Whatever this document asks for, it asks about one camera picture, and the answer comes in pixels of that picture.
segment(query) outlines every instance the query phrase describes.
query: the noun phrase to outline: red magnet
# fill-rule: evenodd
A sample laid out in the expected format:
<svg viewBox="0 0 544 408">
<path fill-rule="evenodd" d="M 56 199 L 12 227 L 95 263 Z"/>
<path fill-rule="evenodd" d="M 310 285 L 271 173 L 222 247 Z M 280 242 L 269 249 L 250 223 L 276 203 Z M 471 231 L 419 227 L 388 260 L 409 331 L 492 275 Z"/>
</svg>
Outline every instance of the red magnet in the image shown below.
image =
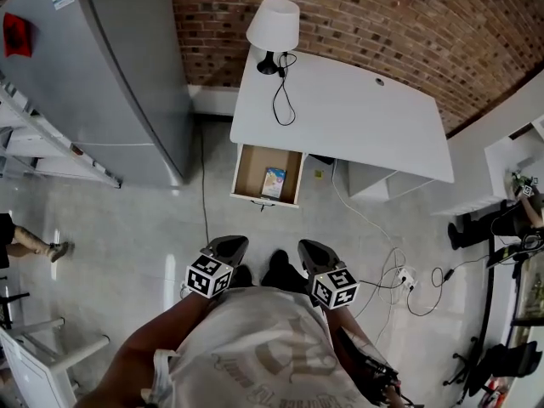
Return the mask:
<svg viewBox="0 0 544 408">
<path fill-rule="evenodd" d="M 11 54 L 31 57 L 29 24 L 12 14 L 3 16 L 3 46 L 6 57 Z"/>
</svg>

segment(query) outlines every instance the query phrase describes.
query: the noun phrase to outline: brick wall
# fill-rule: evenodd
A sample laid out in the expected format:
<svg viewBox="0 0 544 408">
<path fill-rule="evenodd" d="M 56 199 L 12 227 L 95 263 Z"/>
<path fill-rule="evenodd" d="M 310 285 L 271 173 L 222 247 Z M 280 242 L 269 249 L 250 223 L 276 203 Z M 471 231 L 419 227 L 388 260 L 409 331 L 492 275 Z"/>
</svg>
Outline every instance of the brick wall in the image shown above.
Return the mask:
<svg viewBox="0 0 544 408">
<path fill-rule="evenodd" d="M 189 83 L 239 86 L 262 0 L 173 0 Z M 446 131 L 481 114 L 544 61 L 544 0 L 292 0 L 298 50 L 392 77 L 436 98 Z"/>
</svg>

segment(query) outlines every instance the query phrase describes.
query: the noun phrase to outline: tiled floor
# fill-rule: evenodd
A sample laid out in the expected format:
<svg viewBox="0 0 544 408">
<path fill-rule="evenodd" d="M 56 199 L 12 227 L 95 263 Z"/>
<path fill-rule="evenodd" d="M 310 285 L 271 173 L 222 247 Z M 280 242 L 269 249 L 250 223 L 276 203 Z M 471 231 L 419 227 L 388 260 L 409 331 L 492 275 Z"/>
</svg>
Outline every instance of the tiled floor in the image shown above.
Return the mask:
<svg viewBox="0 0 544 408">
<path fill-rule="evenodd" d="M 249 237 L 246 263 L 256 279 L 278 247 L 299 264 L 297 243 L 309 238 L 334 248 L 360 278 L 378 282 L 390 249 L 388 240 L 340 202 L 331 185 L 331 167 L 310 157 L 303 171 L 300 208 L 260 212 L 248 201 L 229 197 L 236 156 L 229 130 L 227 124 L 206 125 L 210 237 Z M 0 180 L 1 211 L 11 210 L 17 224 L 47 241 L 57 236 L 76 243 L 71 258 L 56 266 L 29 257 L 14 260 L 8 271 L 12 292 L 31 293 L 21 302 L 25 323 L 64 316 L 65 348 L 100 333 L 110 337 L 107 348 L 73 369 L 84 388 L 96 385 L 129 334 L 179 300 L 185 267 L 205 245 L 198 160 L 196 156 L 193 177 L 180 191 L 130 186 L 114 190 L 60 179 Z M 323 179 L 314 177 L 315 169 L 325 172 Z M 345 165 L 340 163 L 336 180 L 343 195 L 345 177 Z M 446 271 L 463 259 L 480 257 L 478 249 L 473 254 L 450 249 L 445 234 L 448 219 L 429 216 L 424 190 L 387 204 L 355 206 L 391 235 L 417 270 L 419 284 L 411 294 L 411 307 L 419 313 L 429 310 L 438 296 L 430 283 L 435 266 Z M 415 402 L 440 408 L 450 406 L 457 396 L 458 388 L 444 389 L 441 383 L 456 365 L 452 353 L 463 351 L 479 329 L 482 284 L 482 266 L 466 265 L 445 285 L 439 307 L 429 316 L 410 315 L 405 297 L 393 308 L 378 347 L 398 368 L 404 391 Z M 359 313 L 372 290 L 361 287 L 353 312 Z M 382 296 L 388 300 L 387 291 Z M 358 321 L 376 340 L 387 318 L 388 305 L 376 295 Z"/>
</svg>

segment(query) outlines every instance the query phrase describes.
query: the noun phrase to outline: open drawer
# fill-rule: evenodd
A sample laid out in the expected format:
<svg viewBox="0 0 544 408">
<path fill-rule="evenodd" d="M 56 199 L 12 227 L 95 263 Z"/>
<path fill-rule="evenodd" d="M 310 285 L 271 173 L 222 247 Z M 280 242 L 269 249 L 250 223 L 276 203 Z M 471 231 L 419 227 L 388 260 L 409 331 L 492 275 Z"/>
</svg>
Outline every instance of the open drawer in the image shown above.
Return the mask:
<svg viewBox="0 0 544 408">
<path fill-rule="evenodd" d="M 262 146 L 238 144 L 238 160 L 230 196 L 269 206 L 298 207 L 298 190 L 307 154 Z M 268 167 L 286 171 L 280 200 L 261 197 Z"/>
</svg>

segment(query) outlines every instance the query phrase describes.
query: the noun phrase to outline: table lamp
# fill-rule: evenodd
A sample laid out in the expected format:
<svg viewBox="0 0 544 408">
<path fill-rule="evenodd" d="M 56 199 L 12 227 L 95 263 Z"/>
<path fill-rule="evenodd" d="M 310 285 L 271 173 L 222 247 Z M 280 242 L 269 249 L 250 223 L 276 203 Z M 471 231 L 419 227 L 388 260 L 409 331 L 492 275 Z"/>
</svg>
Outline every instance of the table lamp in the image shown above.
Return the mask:
<svg viewBox="0 0 544 408">
<path fill-rule="evenodd" d="M 289 0 L 263 0 L 246 32 L 247 40 L 266 51 L 257 64 L 263 74 L 275 74 L 274 52 L 293 50 L 298 45 L 300 8 Z"/>
</svg>

